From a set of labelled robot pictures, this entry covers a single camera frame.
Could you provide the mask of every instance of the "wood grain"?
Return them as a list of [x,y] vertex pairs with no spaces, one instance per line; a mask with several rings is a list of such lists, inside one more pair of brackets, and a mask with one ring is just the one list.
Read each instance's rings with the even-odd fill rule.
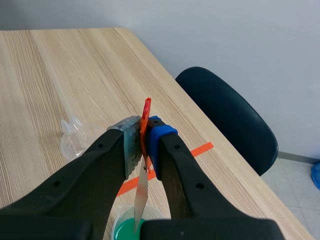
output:
[[[288,240],[313,239],[228,140],[211,123],[139,39],[124,28],[0,32],[0,207],[18,200],[66,164],[60,153],[60,119],[107,128],[151,115],[177,128],[189,149],[212,142],[196,160],[222,194],[241,211],[274,219]],[[114,202],[104,238],[110,239],[120,204]],[[163,186],[149,183],[148,204],[170,217]]]

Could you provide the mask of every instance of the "tiled floor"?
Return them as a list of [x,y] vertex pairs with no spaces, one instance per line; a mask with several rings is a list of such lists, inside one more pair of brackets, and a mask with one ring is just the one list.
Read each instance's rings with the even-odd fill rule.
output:
[[320,240],[320,190],[310,178],[311,166],[278,158],[262,179],[313,237]]

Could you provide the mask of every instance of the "chair backrest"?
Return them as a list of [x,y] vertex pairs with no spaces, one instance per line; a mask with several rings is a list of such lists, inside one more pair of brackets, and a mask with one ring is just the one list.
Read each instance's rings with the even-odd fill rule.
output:
[[273,132],[231,86],[202,67],[184,70],[176,81],[260,176],[272,166]]

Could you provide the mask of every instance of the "white wall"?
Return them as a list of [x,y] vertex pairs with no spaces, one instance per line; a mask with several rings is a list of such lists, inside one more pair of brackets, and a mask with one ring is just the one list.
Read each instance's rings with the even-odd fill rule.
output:
[[236,89],[282,152],[320,158],[318,0],[7,0],[0,28],[130,28],[175,78],[205,67]]

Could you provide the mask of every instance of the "plastic container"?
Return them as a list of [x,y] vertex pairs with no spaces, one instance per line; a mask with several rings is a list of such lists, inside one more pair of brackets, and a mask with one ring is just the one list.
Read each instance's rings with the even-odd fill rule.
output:
[[70,123],[61,120],[63,136],[60,150],[64,157],[71,162],[80,157],[106,130],[94,124],[82,124],[75,116]]
[[[134,217],[135,214],[135,206],[122,204],[119,206],[117,211],[117,217],[114,221],[112,231],[111,231],[111,240],[116,240],[115,231],[118,230],[119,226],[126,220]],[[164,216],[157,210],[156,208],[146,205],[142,214],[142,219],[144,220],[155,220],[155,219],[163,219]]]

